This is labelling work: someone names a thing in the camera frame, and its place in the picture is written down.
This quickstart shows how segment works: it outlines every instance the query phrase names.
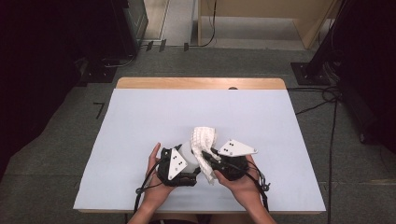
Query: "cable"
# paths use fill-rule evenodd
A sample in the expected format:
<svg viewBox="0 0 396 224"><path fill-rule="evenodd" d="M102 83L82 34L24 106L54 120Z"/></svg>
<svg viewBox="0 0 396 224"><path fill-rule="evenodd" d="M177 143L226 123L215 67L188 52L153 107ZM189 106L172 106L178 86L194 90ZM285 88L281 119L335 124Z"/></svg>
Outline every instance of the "cable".
<svg viewBox="0 0 396 224"><path fill-rule="evenodd" d="M333 116L332 116L332 134L331 134L331 138L330 138L330 146L329 146L329 180L328 180L328 198L329 198L329 202L328 202L328 217L327 217L327 223L331 224L332 223L332 146L333 146L333 142L334 142L334 133L335 133L335 123L336 123L336 117L337 117L337 106L338 106L338 101L341 100L341 92L338 90L338 88L336 86L331 86L328 88L290 88L288 89L288 91L319 91L321 90L321 95L322 98L324 100L323 103L310 107L306 110L303 110L304 112L309 111L311 109L317 108L321 105L327 104L327 103L334 103L334 110L333 110ZM332 94L332 98L328 99L325 96L325 93L331 93Z"/></svg>
<svg viewBox="0 0 396 224"><path fill-rule="evenodd" d="M209 11L210 11L210 5L209 5L209 1L208 0L206 0L206 5L207 5L207 8L209 9ZM212 29L214 28L214 24L213 24L213 22L212 22L212 20L210 19L210 17L209 17L209 24L210 24L210 27L212 27Z"/></svg>
<svg viewBox="0 0 396 224"><path fill-rule="evenodd" d="M314 91L314 92L321 92L321 96L324 102L308 107L307 109L301 110L300 112L295 113L295 115L303 114L305 112L308 112L310 110L316 109L322 105L326 105L327 103L334 103L336 100L340 100L341 94L336 93L338 88L336 86L330 86L328 88L288 88L288 91ZM326 98L326 93L330 93L332 95L331 99Z"/></svg>
<svg viewBox="0 0 396 224"><path fill-rule="evenodd" d="M212 28L213 28L212 37L210 38L209 42L207 42L206 44L200 46L201 48L204 48L204 47L208 46L212 42L213 38L215 37L215 33L216 33L216 23L215 23L215 21L216 21L216 7L217 7L217 4L218 4L218 0L215 0L215 6L213 8L213 25L211 24Z"/></svg>
<svg viewBox="0 0 396 224"><path fill-rule="evenodd" d="M339 82L341 80L341 78L337 76L337 74L335 74L335 69L332 68L330 62L323 63L323 71L329 78L331 78L335 82Z"/></svg>
<svg viewBox="0 0 396 224"><path fill-rule="evenodd" d="M252 169L252 170L255 170L255 171L259 172L259 170L257 168L254 168L254 167L248 167L248 169Z"/></svg>
<svg viewBox="0 0 396 224"><path fill-rule="evenodd" d="M157 168L158 164L160 164L160 162L162 162L162 161L163 161L163 160L159 159L157 162L155 162L155 164L151 167L151 170L150 170L150 171L148 172L148 174L146 175L146 178L145 178L145 180L143 181L142 187L141 187L141 188L138 188L138 189L136 190L137 195L136 195L136 200L134 201L134 214L136 214L137 207L139 206L140 197L142 196L142 193L143 193L146 189L154 188L154 187L159 186L159 185L156 185L156 186L146 187L146 188L145 188L145 186L146 186L146 184L148 183L148 180L150 179L150 177L151 177L152 173L154 172L155 168Z"/></svg>
<svg viewBox="0 0 396 224"><path fill-rule="evenodd" d="M260 171L259 167L257 167L257 165L251 161L247 161L247 162L252 164L255 167L255 168L253 168L253 167L249 167L249 168L254 169L259 173L259 176L260 176L259 180L262 183L262 186L265 186L266 190L268 190L271 183L268 183L268 186L265 185L265 175L262 173L262 171Z"/></svg>
<svg viewBox="0 0 396 224"><path fill-rule="evenodd" d="M134 60L134 55L129 55L129 57L132 57L131 60L128 61L128 63L123 63L123 64L115 64L115 65L105 65L107 68L114 68L114 67L123 67L128 65L131 61Z"/></svg>
<svg viewBox="0 0 396 224"><path fill-rule="evenodd" d="M332 223L332 143L334 140L334 131L335 131L335 121L337 115L337 99L335 99L334 111L332 116L332 136L330 139L330 147L329 147L329 205L328 205L328 213L327 213L327 223Z"/></svg>

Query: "hand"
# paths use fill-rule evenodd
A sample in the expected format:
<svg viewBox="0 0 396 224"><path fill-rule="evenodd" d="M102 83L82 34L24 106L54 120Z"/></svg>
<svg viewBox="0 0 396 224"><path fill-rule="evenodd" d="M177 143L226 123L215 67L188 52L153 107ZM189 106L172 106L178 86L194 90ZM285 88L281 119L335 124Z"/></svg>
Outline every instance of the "hand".
<svg viewBox="0 0 396 224"><path fill-rule="evenodd" d="M154 164L159 160L156 156L158 151L160 150L161 144L157 143L155 148L152 150L151 154L148 157L148 169L146 171L146 175L149 174L149 171L151 168L154 166ZM151 182L149 183L150 189L147 189L145 191L145 197L143 199L142 203L147 203L150 204L150 206L155 207L157 209L158 207L161 206L165 202L165 200L168 198L168 195L171 193L171 191L174 189L174 187L168 187L165 186L162 181L158 178L157 172L154 170L154 172L151 174L152 179Z"/></svg>
<svg viewBox="0 0 396 224"><path fill-rule="evenodd" d="M155 165L155 163L159 160L157 158L157 153L160 150L161 144L157 143L154 149L152 149L151 154L148 157L148 169L146 171L146 175L149 174L151 168ZM142 204L140 205L137 212L134 216L129 220L128 224L142 224L142 223L149 223L152 215L154 214L155 210L161 206L168 198L168 195L172 192L174 187L165 186L161 180L157 176L157 172L151 174L152 178L149 182L149 186L153 187L150 189L146 189L144 194L144 199Z"/></svg>
<svg viewBox="0 0 396 224"><path fill-rule="evenodd" d="M253 158L250 155L247 155L246 157L247 161L249 161L247 172L255 179L259 179L259 174L255 170L256 168L253 165L255 164ZM219 171L215 171L215 175L218 178L219 183L227 187L233 193L235 199L246 209L249 203L261 203L259 191L257 190L253 181L246 175L234 181L229 181Z"/></svg>
<svg viewBox="0 0 396 224"><path fill-rule="evenodd" d="M248 170L247 172L256 180L259 179L259 174L255 170L253 164L254 160L250 155L247 155ZM234 181L229 181L219 171L214 171L219 183L227 187L235 199L247 210L250 217L255 223L275 223L267 210L262 205L261 195L256 188L254 182L246 175Z"/></svg>

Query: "robotic hand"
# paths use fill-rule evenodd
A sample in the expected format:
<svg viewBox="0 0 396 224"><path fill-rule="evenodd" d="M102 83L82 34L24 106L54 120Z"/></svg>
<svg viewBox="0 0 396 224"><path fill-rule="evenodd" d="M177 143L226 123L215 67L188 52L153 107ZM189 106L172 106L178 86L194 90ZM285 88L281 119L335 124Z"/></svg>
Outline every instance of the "robotic hand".
<svg viewBox="0 0 396 224"><path fill-rule="evenodd" d="M257 153L257 149L248 147L235 140L228 141L220 150L211 148L220 157L213 158L202 151L204 159L213 170L219 170L228 180L233 181L244 176L248 169L245 155ZM163 148L157 175L166 186L194 186L196 176L201 172L198 161L192 153L190 143L174 148Z"/></svg>

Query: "white table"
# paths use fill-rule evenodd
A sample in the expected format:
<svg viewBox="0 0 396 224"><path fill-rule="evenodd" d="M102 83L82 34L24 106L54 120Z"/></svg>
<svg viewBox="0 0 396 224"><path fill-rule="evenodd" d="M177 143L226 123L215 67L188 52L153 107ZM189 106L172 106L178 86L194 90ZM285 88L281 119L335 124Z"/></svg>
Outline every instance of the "white table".
<svg viewBox="0 0 396 224"><path fill-rule="evenodd" d="M194 127L218 132L217 147L229 138L255 147L253 159L271 183L270 212L317 214L325 211L311 161L280 79L165 78L124 79L137 86L150 81L184 90L114 90L74 205L81 212L132 212L135 190L144 180L149 153L157 142L173 147L190 140ZM276 83L270 90L186 90L192 84L236 86ZM199 174L195 187L179 187L158 212L235 213L244 208L226 188L210 186Z"/></svg>

